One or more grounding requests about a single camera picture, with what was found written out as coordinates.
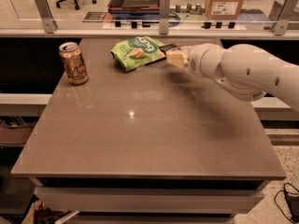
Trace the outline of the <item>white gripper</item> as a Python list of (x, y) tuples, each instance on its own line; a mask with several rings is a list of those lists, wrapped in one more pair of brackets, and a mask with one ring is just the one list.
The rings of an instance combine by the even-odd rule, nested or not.
[(199, 77), (213, 77), (222, 55), (221, 46), (205, 43), (197, 46), (175, 47), (171, 52), (166, 53), (166, 59), (178, 68), (184, 68), (188, 64), (190, 71)]

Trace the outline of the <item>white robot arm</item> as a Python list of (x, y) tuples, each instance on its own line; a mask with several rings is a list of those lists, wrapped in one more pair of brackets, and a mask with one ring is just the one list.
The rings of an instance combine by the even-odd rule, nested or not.
[(212, 79), (241, 101), (256, 101), (267, 93), (299, 111), (299, 66), (264, 49), (238, 44), (228, 49), (205, 43), (170, 49), (166, 60)]

